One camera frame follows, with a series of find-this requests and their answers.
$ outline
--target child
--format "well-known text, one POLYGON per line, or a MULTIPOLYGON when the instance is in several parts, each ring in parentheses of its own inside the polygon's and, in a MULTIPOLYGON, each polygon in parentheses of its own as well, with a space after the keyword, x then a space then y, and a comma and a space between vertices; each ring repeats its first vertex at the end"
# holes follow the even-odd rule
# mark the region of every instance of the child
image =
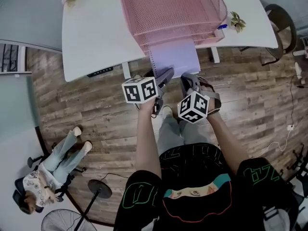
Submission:
POLYGON ((32 214, 37 206, 45 207, 58 201, 54 192, 63 186, 68 174, 92 149, 92 144, 87 141, 80 151, 63 160, 65 153, 76 144, 79 135, 81 135, 79 127, 69 131, 67 137, 56 145, 52 154, 38 166, 38 169, 24 178, 26 204, 21 207, 23 212, 32 214))

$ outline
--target gray pants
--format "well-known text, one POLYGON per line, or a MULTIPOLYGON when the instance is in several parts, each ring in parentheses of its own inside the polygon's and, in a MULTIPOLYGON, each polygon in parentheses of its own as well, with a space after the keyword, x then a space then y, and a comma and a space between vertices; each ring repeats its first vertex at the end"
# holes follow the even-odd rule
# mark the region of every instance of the gray pants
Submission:
POLYGON ((161 155, 171 148, 185 144, 211 143, 205 135, 200 134, 198 125, 187 121, 180 121, 178 124, 176 119, 169 115, 159 130, 158 154, 161 155))
POLYGON ((63 160, 65 153, 76 143, 76 136, 72 131, 69 131, 67 137, 56 145, 51 155, 43 162, 45 168, 52 172, 55 179, 62 184, 66 182, 68 174, 77 167, 86 154, 85 150, 81 149, 63 160))

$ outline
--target white cable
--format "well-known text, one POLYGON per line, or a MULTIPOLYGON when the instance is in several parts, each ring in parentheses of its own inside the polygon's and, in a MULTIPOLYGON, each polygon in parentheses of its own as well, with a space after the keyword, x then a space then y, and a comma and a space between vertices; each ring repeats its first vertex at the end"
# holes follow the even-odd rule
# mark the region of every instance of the white cable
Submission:
MULTIPOLYGON (((293 77, 295 77, 295 76, 299 76, 299 75, 293 75, 292 78, 291 78, 291 89, 290 89, 291 95, 292 95, 292 79, 293 79, 293 77)), ((302 120, 306 117, 306 115, 303 116, 303 118, 300 120, 300 122, 297 124, 297 126, 293 128, 293 130, 296 129, 296 128, 298 128, 299 124, 300 124, 300 123, 302 122, 302 120)), ((278 147, 279 147, 280 151, 283 152, 283 151, 287 148, 287 145, 288 145, 288 138, 289 138, 289 136, 290 136, 291 131, 292 131, 292 130, 289 131, 288 136, 287 136, 287 139, 285 140, 285 147, 284 147, 283 150, 281 149, 279 142, 272 142, 272 143, 270 143, 269 146, 264 150, 264 152, 262 152, 259 156, 252 157, 252 158, 257 158, 257 157, 262 156, 265 152, 268 151, 269 147, 270 147, 272 144, 278 144, 278 147)))
MULTIPOLYGON (((297 129, 297 128, 299 127, 299 124, 304 120, 304 118, 305 118, 306 116, 307 116, 307 114, 306 114, 305 116, 303 116, 303 118, 300 120, 300 122, 297 124, 297 126, 294 127, 294 129, 297 129)), ((292 130, 289 131, 288 136, 287 136, 287 139, 285 140, 285 147, 284 147, 284 149, 281 149, 279 142, 272 142, 272 143, 270 143, 269 146, 264 150, 264 152, 262 152, 262 154, 260 154, 259 156, 253 157, 253 158, 257 158, 257 157, 262 156, 265 152, 268 151, 269 147, 270 147, 272 144, 278 144, 278 147, 279 147, 280 151, 283 152, 283 151, 287 148, 287 145, 288 145, 288 138, 289 138, 291 132, 292 132, 292 130)))
POLYGON ((292 130, 289 131, 288 136, 287 136, 287 139, 285 140, 285 147, 284 147, 284 149, 281 149, 279 142, 272 142, 272 143, 269 144, 269 146, 265 149, 265 151, 264 151, 262 154, 260 154, 259 156, 253 157, 253 158, 257 158, 257 157, 262 156, 265 152, 267 152, 267 150, 269 149, 269 147, 270 147, 272 144, 278 144, 278 147, 279 147, 280 151, 283 152, 283 151, 287 148, 287 145, 288 145, 288 138, 289 138, 291 132, 292 132, 292 130))

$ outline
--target bracelet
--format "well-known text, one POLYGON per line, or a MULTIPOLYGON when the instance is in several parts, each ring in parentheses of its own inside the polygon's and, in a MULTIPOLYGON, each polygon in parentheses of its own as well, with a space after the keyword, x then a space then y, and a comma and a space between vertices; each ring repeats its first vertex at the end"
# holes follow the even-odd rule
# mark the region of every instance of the bracelet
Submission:
POLYGON ((211 113, 207 114, 207 116, 210 116, 210 115, 212 115, 212 114, 215 114, 215 113, 217 113, 219 110, 220 110, 220 109, 214 110, 214 111, 212 111, 211 113))

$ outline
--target white wall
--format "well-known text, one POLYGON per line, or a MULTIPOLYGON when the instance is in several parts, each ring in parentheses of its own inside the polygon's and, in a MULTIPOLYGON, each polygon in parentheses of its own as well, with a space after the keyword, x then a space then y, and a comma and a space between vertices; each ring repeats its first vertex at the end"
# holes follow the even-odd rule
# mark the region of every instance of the white wall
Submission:
POLYGON ((30 74, 0 75, 0 141, 39 124, 30 74))
POLYGON ((61 0, 0 0, 0 40, 62 50, 61 0))

